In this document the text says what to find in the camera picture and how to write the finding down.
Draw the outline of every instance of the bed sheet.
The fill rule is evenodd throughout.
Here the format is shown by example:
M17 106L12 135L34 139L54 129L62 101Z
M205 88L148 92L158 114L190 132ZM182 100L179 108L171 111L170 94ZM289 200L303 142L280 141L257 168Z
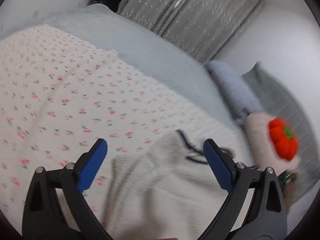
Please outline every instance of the bed sheet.
M107 140L108 155L84 196L99 220L110 160L147 151L167 131L182 129L198 145L214 138L245 161L236 131L121 61L115 50L49 25L0 41L0 102L0 208L19 232L36 167L75 162L97 138Z

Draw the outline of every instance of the gray curtain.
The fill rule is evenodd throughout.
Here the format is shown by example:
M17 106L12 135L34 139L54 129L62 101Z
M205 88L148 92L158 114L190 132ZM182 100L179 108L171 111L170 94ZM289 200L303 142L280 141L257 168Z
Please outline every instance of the gray curtain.
M249 23L262 0L122 0L118 14L204 63Z

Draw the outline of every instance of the gray pillow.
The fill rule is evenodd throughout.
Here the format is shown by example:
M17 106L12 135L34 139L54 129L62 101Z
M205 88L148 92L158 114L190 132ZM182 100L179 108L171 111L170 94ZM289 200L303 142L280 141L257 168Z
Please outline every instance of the gray pillow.
M265 111L286 120L297 134L301 174L294 193L295 201L320 179L320 162L313 131L295 98L267 75L259 63L242 77L260 99Z

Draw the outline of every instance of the light blue bed sheet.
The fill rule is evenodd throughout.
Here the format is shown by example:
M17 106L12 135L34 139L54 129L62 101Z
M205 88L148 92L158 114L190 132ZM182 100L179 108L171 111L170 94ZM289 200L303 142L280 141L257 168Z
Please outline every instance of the light blue bed sheet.
M73 12L56 13L23 23L19 28L2 33L0 39L23 28L44 23L101 49L115 49L119 58L129 65L169 86L217 120L240 132L200 63L147 29L115 14L103 4L93 4ZM242 141L245 152L248 152L246 143Z

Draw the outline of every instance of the plush toy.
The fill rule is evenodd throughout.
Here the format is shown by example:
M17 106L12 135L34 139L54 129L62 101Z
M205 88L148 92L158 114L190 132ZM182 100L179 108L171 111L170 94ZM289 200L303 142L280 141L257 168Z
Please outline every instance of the plush toy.
M295 133L290 126L281 118L269 122L270 137L275 144L278 155L291 161L299 147Z

